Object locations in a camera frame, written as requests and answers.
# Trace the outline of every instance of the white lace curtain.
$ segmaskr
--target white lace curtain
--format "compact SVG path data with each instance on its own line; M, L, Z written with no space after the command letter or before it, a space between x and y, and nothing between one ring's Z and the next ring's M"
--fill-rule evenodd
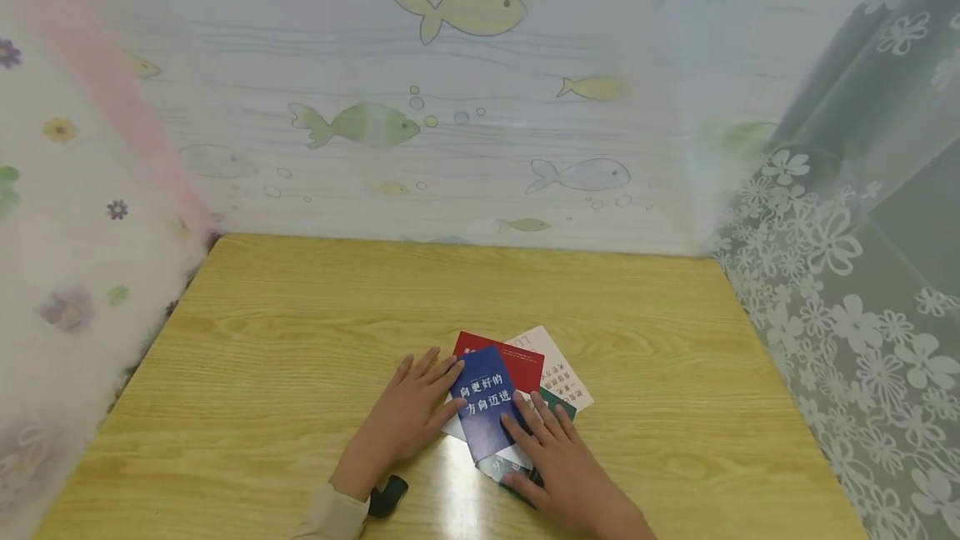
M712 239L870 538L960 538L960 0L864 0Z

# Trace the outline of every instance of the wall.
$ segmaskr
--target wall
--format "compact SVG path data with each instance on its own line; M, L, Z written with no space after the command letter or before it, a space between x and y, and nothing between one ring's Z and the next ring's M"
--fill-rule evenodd
M694 254L858 1L102 3L223 230Z
M5 540L30 538L204 254L18 4L0 0Z

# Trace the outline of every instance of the pink stripe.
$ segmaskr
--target pink stripe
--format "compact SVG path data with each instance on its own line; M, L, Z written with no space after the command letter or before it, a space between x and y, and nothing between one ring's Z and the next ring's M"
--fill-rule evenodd
M107 33L94 0L18 0L22 15L61 56L87 99L125 138L153 181L169 192L179 216L204 242L213 225L194 192L177 150L153 110L138 96L137 79ZM24 55L25 61L30 55Z

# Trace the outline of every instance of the blue card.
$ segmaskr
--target blue card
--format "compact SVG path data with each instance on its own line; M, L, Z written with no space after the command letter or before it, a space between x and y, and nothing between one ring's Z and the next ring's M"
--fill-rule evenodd
M470 456L477 463L513 444L500 422L502 413L509 413L526 426L517 406L513 405L513 382L497 347L468 352L461 359L463 370L450 393L467 400L467 406L461 408L458 415Z

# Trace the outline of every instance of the finger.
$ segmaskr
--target finger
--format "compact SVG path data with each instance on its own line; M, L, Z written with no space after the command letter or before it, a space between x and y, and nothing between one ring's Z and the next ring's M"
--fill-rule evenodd
M457 416L458 410L466 406L466 399L461 398L444 402L443 405L437 409L437 412L426 422L426 428L430 432L430 438L432 439L440 433L441 430L443 430L443 426L447 425L447 421L454 419Z
M440 377L440 380L432 384L431 388L436 388L437 394L449 393L450 387L452 387L453 383L460 377L463 365L465 364L463 361L455 362L453 366L447 370L447 373L444 373Z
M554 440L553 434L543 425L543 421L537 419L534 409L531 409L527 402L523 400L523 395L520 394L519 390L513 391L513 403L517 405L517 409L523 415L523 421L527 422L527 427L534 433L539 443L543 446L550 444Z
M449 368L452 368L456 362L456 355L450 355L449 357L444 358L443 361L431 367L430 371L427 371L426 375L421 377L421 379L426 383L434 383L437 380L440 380L440 378L443 377L443 374L446 374Z
M510 486L514 492L530 501L538 511L543 511L549 507L550 495L536 483L530 482L528 477L520 475L516 471L511 471L504 477L503 482Z
M414 363L414 356L407 355L403 358L403 361L397 365L397 371L394 372L393 377L390 380L390 383L387 383L387 386L397 386L398 383L403 382L403 378L407 376L407 372L410 371L410 365Z
M417 361L417 364L414 365L414 368L410 371L410 375L412 378L414 378L414 380L419 380L419 378L421 378L421 376L426 373L428 369L430 369L430 365L432 365L434 359L437 358L438 352L440 352L440 347L434 346L427 352L423 353L421 359Z
M573 442L577 446L587 446L586 444L583 444L583 440L580 439L580 434L573 426L573 421L570 420L570 416L567 415L566 410L564 410L560 405L557 405L555 410L557 413L557 422L560 424L560 428L563 430L563 433L567 434L567 438L570 438L570 442Z
M530 398L534 402L534 407L537 408L537 413L539 413L539 416L541 416L543 420L543 425L546 426L553 437L557 440L566 438L567 434L563 433L563 428L560 427L553 413L550 413L550 407L548 407L546 401L543 400L543 396L539 395L539 392L531 392Z
M507 429L510 438L513 438L513 441L517 442L519 447L527 454L527 457L530 457L534 462L534 466L536 466L539 451L543 450L543 447L539 445L537 439L529 433L524 432L523 427L520 427L517 420L506 413L500 415L500 422L503 423L503 426Z

